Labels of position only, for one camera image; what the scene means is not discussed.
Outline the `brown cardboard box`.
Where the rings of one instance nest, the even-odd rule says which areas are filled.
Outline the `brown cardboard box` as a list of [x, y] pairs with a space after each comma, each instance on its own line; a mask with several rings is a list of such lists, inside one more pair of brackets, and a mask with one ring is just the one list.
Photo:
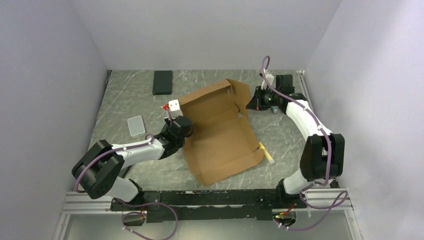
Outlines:
[[188, 169], [204, 186], [260, 164], [264, 151], [248, 121], [246, 83], [225, 78], [178, 98], [193, 126], [182, 148]]

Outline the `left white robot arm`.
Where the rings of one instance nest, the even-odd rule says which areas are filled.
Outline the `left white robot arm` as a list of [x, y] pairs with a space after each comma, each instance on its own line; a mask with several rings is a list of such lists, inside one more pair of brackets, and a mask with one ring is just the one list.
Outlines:
[[143, 141], [110, 144], [97, 141], [75, 164], [71, 174], [76, 179], [74, 191], [91, 199], [110, 196], [120, 199], [131, 210], [144, 203], [142, 188], [131, 179], [120, 176], [122, 169], [145, 161], [165, 159], [181, 149], [193, 133], [186, 116], [167, 119], [160, 133], [148, 134]]

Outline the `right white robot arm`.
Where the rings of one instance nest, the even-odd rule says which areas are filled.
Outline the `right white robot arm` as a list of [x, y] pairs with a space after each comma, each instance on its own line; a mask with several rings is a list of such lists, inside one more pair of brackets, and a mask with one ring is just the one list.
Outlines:
[[305, 139], [299, 169], [280, 182], [283, 188], [275, 194], [276, 203], [287, 208], [295, 201], [295, 194], [317, 180], [328, 182], [343, 173], [345, 138], [333, 133], [313, 113], [307, 98], [295, 91], [293, 76], [265, 73], [266, 80], [255, 88], [246, 105], [248, 110], [266, 111], [279, 108], [297, 126]]

